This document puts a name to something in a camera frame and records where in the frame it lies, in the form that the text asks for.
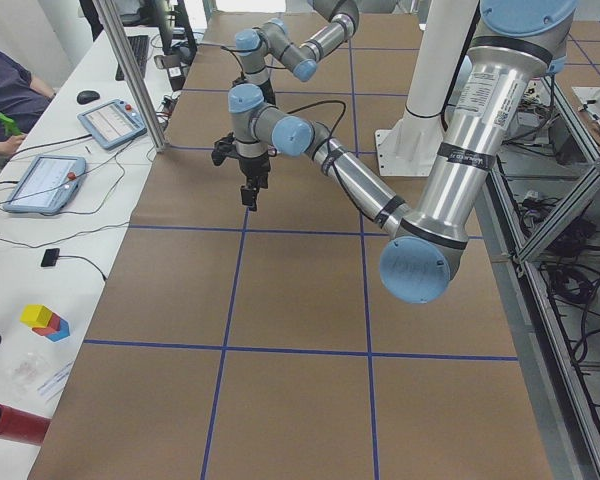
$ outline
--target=green object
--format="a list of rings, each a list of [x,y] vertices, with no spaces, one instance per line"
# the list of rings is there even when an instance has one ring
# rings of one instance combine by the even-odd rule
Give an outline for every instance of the green object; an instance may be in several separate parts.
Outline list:
[[[16,121],[13,118],[7,117],[4,113],[0,113],[0,123],[4,126],[5,135],[22,135],[18,125],[16,125]]]

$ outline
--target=stacked colored blocks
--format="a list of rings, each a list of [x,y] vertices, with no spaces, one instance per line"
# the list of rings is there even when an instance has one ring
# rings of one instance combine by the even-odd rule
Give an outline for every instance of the stacked colored blocks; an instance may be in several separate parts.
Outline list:
[[[69,324],[44,305],[27,305],[20,321],[40,336],[57,342],[69,336]]]

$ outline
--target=tablet device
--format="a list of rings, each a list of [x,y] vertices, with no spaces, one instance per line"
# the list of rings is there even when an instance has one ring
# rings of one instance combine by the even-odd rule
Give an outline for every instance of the tablet device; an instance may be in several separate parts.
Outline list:
[[[3,208],[10,213],[58,213],[80,186],[86,167],[82,157],[38,155]]]
[[[105,150],[147,131],[140,113],[123,100],[111,100],[78,115],[78,120]]]

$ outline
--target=white table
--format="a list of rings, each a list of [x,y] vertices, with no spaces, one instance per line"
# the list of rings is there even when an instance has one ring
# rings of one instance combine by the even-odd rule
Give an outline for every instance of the white table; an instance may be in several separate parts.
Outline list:
[[[136,27],[127,29],[127,34],[148,34],[153,38],[157,29]],[[157,53],[160,52],[154,49],[150,56]],[[126,83],[114,80],[116,66],[108,39],[103,34],[58,92],[22,148],[86,134],[76,115],[99,103],[120,98],[133,104]],[[147,63],[145,83],[155,107],[164,95],[171,94],[166,73],[157,70],[151,58]],[[96,90],[101,98],[88,105],[79,105],[76,95],[82,90]],[[88,169],[100,168],[86,176],[64,210],[91,212],[103,201],[104,204],[91,215],[43,217],[11,215],[0,210],[0,237],[35,246],[77,232],[123,224],[54,245],[60,248],[61,255],[86,257],[108,274],[126,231],[124,224],[129,220],[149,174],[154,156],[152,146],[147,135],[136,139],[118,156],[117,161],[122,167],[111,159],[117,149],[106,152],[93,139],[16,156],[1,172],[0,181],[20,179],[39,153],[85,157]],[[107,197],[123,168],[124,176]],[[9,187],[0,185],[0,201],[6,199]],[[41,268],[40,261],[46,248],[17,247],[0,241],[0,403],[51,417],[60,395],[44,399],[37,393],[37,387],[75,359],[104,281],[98,271],[83,260],[60,259],[53,268]],[[27,304],[46,305],[66,319],[71,328],[70,337],[53,343],[33,333],[19,321]],[[27,369],[29,377],[24,374]],[[35,446],[0,440],[0,480],[25,479],[38,450]]]

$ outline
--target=computer mouse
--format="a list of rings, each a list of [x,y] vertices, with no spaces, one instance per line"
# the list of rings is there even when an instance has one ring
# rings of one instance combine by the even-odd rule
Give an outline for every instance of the computer mouse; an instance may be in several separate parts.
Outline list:
[[[76,102],[80,105],[86,105],[100,98],[100,94],[95,90],[83,90],[76,97]]]

